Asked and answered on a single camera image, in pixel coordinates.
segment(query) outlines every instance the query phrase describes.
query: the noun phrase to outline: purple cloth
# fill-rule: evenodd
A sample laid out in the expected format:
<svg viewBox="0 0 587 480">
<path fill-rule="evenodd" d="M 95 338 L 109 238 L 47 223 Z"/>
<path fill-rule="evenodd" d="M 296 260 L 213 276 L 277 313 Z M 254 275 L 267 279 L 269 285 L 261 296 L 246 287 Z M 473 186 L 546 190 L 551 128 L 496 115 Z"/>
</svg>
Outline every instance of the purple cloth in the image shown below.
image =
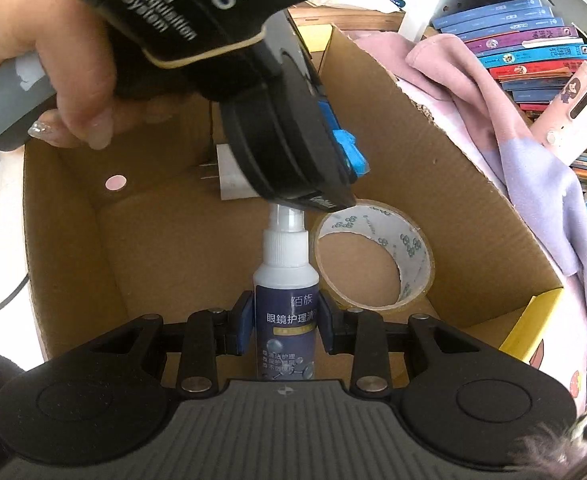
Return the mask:
<svg viewBox="0 0 587 480">
<path fill-rule="evenodd" d="M 451 99 L 509 199 L 587 300 L 587 208 L 574 172 L 537 143 L 509 97 L 456 36 L 418 44 L 395 32 L 356 41 L 387 70 L 438 100 Z"/>
</svg>

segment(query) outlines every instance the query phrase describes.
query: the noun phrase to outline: eyeglass cleaner bottle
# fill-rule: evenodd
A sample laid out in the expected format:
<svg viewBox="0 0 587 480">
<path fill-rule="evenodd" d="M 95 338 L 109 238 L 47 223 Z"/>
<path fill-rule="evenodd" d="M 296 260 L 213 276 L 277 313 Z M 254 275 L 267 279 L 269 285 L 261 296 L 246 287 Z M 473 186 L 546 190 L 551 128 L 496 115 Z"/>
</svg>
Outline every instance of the eyeglass cleaner bottle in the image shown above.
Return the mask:
<svg viewBox="0 0 587 480">
<path fill-rule="evenodd" d="M 258 378 L 313 379 L 319 278 L 304 212 L 272 204 L 263 252 L 253 277 Z"/>
</svg>

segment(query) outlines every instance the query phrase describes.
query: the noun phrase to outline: fingernail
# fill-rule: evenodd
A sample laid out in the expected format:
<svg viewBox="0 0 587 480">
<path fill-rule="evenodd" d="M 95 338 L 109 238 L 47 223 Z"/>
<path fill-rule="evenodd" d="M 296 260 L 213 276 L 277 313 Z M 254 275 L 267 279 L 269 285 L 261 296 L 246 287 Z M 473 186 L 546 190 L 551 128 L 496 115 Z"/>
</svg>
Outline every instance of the fingernail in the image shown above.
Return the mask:
<svg viewBox="0 0 587 480">
<path fill-rule="evenodd" d="M 104 150 L 114 134 L 114 118 L 111 108 L 107 108 L 93 121 L 90 121 L 87 131 L 87 143 L 94 150 Z"/>
<path fill-rule="evenodd" d="M 36 121 L 34 124 L 31 125 L 27 133 L 33 137 L 34 139 L 41 139 L 47 140 L 49 137 L 52 136 L 54 129 L 47 123 L 43 123 L 43 121 Z"/>
</svg>

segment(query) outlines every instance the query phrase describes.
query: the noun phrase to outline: white bottle cap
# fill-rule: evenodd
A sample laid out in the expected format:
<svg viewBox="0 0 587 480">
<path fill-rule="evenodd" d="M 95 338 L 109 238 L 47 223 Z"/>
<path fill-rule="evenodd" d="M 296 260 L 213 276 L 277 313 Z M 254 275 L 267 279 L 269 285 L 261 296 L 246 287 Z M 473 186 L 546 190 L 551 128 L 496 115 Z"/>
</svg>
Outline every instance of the white bottle cap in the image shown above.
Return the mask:
<svg viewBox="0 0 587 480">
<path fill-rule="evenodd" d="M 273 267 L 301 267 L 309 263 L 309 233 L 304 229 L 304 212 L 272 204 L 269 229 L 264 233 L 263 261 Z"/>
</svg>

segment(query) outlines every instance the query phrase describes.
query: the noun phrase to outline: clear packing tape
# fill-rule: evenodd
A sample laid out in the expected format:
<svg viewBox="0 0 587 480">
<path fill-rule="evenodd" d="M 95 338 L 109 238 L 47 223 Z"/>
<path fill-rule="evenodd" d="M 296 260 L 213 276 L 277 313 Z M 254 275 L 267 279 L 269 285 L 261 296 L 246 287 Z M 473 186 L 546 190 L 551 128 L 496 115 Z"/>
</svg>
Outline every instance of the clear packing tape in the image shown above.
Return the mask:
<svg viewBox="0 0 587 480">
<path fill-rule="evenodd" d="M 392 257 L 400 275 L 400 294 L 395 303 L 371 306 L 348 298 L 328 277 L 323 264 L 320 239 L 329 234 L 362 235 L 383 247 Z M 321 218 L 311 234 L 311 253 L 323 288 L 344 307 L 368 310 L 408 310 L 409 305 L 426 296 L 433 283 L 435 265 L 431 247 L 422 230 L 407 215 L 389 205 L 358 200 L 357 205 Z M 367 262 L 356 262 L 366 265 Z"/>
</svg>

